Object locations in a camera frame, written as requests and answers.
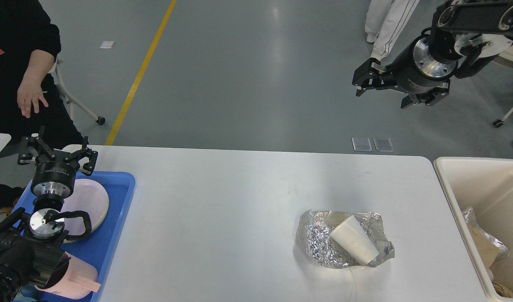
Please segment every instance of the black jacket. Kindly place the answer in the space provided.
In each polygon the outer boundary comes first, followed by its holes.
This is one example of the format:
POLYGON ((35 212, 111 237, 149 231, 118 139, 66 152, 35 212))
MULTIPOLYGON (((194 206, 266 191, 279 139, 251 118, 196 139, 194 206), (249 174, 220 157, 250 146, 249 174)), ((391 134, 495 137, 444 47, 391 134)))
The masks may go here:
POLYGON ((54 57, 61 51, 59 29, 38 0, 0 0, 0 107, 16 107, 16 92, 31 52, 44 50, 54 57))

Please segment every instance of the white paper cup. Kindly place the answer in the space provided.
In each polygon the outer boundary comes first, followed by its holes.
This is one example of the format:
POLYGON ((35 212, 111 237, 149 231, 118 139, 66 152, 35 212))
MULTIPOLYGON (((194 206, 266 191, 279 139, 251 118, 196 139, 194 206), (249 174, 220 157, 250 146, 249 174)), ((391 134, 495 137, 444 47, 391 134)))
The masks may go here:
POLYGON ((365 266, 379 255, 355 216, 349 216, 329 234, 346 252, 365 266))
POLYGON ((101 285, 96 282, 98 278, 96 268, 71 254, 67 253, 67 255, 70 256, 70 261, 67 272, 61 280, 47 289, 35 286, 36 289, 74 300, 84 298, 91 291, 98 292, 101 285))

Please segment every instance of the gray floor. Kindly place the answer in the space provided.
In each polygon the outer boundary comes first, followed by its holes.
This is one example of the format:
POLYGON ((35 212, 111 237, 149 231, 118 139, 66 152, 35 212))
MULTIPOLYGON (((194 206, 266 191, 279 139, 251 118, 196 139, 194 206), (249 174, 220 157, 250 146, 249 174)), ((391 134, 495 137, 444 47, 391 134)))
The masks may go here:
MULTIPOLYGON (((90 143, 111 130, 169 0, 41 0, 61 29, 65 82, 107 123, 76 111, 90 143), (111 50, 99 49, 115 40, 111 50)), ((421 0, 392 59, 429 26, 441 0, 421 0)), ((400 109, 402 94, 355 97, 352 74, 370 55, 368 1, 178 0, 115 145, 355 153, 351 138, 391 138, 393 155, 513 159, 513 70, 491 63, 453 79, 434 107, 400 109)), ((0 182, 25 185, 32 167, 0 159, 0 182)))

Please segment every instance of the yellow floor line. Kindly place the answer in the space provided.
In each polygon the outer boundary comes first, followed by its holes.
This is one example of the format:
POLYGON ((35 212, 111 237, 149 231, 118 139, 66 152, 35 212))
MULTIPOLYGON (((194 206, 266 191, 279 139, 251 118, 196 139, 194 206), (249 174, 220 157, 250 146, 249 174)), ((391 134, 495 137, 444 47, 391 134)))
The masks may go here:
POLYGON ((154 36, 154 40, 150 44, 149 51, 147 52, 147 55, 145 56, 145 59, 143 60, 143 63, 141 64, 141 67, 139 68, 139 72, 137 73, 134 83, 132 84, 132 87, 130 88, 128 95, 126 96, 124 103, 122 104, 121 111, 119 112, 119 115, 117 115, 117 119, 113 123, 113 127, 111 128, 111 131, 109 132, 109 135, 107 136, 107 139, 106 139, 106 142, 104 143, 104 145, 107 145, 107 146, 113 145, 115 136, 119 132, 119 128, 121 128, 122 121, 124 120, 124 117, 126 116, 126 112, 128 111, 128 108, 130 107, 130 104, 132 103, 132 100, 134 99, 135 92, 137 91, 139 84, 141 83, 141 79, 143 78, 143 75, 145 74, 145 71, 147 70, 147 67, 149 65, 151 57, 153 57, 154 50, 155 50, 156 46, 158 45, 159 38, 161 37, 161 34, 163 33, 163 29, 165 28, 165 25, 167 24, 167 21, 169 20, 171 12, 173 11, 174 4, 176 4, 176 0, 171 0, 171 3, 169 4, 169 8, 167 9, 167 12, 165 12, 165 16, 163 17, 163 20, 161 21, 161 24, 159 25, 159 28, 154 36))

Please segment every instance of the robotic arm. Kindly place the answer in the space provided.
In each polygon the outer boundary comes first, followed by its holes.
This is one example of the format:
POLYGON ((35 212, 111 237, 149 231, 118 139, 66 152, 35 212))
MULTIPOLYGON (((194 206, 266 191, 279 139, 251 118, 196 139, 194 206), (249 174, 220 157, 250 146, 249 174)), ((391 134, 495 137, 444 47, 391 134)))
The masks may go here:
POLYGON ((0 302, 13 300, 28 283, 42 288, 57 283, 70 260, 59 246, 65 239, 81 240, 91 233, 87 212, 61 212, 61 208, 63 199, 73 192, 76 172, 89 176, 98 153, 87 147, 87 137, 74 153, 51 149, 42 141, 42 132, 41 127, 38 136, 23 137, 18 155, 18 164, 36 165, 31 182, 31 192, 36 195, 34 211, 28 214, 18 208, 0 222, 0 302), (84 158, 89 161, 80 167, 84 158), (83 218, 85 232, 69 235, 65 218, 78 217, 83 218))
POLYGON ((390 65, 369 58, 354 72, 352 84, 356 96, 370 89, 406 92, 401 108, 432 105, 449 94, 452 76, 475 75, 512 42, 513 0, 447 0, 433 14, 431 27, 390 65))

